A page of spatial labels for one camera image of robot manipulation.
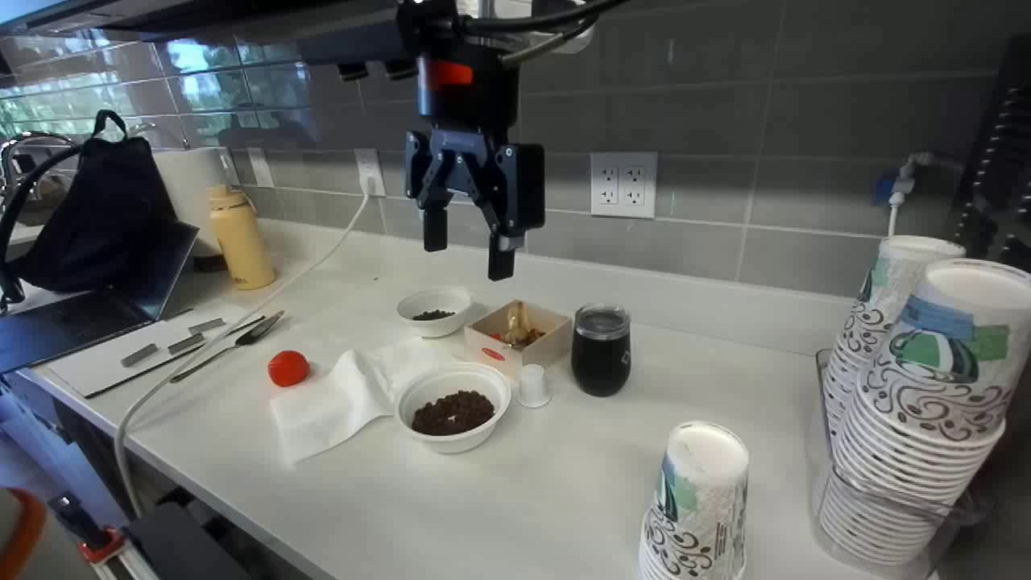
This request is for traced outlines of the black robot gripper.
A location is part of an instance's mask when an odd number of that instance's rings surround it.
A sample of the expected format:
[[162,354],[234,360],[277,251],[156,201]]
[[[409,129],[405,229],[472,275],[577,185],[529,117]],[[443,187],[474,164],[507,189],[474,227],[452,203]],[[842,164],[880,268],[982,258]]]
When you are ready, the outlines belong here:
[[449,203],[468,197],[490,221],[488,277],[516,275],[519,235],[546,227],[546,148],[516,144],[519,71],[490,50],[421,55],[405,134],[405,193],[421,208],[421,249],[449,249]]

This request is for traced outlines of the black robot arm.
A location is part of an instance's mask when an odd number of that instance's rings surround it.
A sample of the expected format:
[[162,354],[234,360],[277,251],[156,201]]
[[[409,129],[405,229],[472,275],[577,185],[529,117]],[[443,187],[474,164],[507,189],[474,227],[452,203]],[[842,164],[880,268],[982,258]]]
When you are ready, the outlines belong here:
[[449,203],[472,201],[488,229],[488,277],[516,275],[516,251],[546,227],[546,148],[519,144],[519,64],[561,49],[625,0],[580,0],[541,17],[472,17],[459,0],[398,0],[296,41],[311,64],[334,64],[348,81],[384,64],[416,81],[427,131],[405,134],[405,197],[421,215],[421,249],[449,249]]

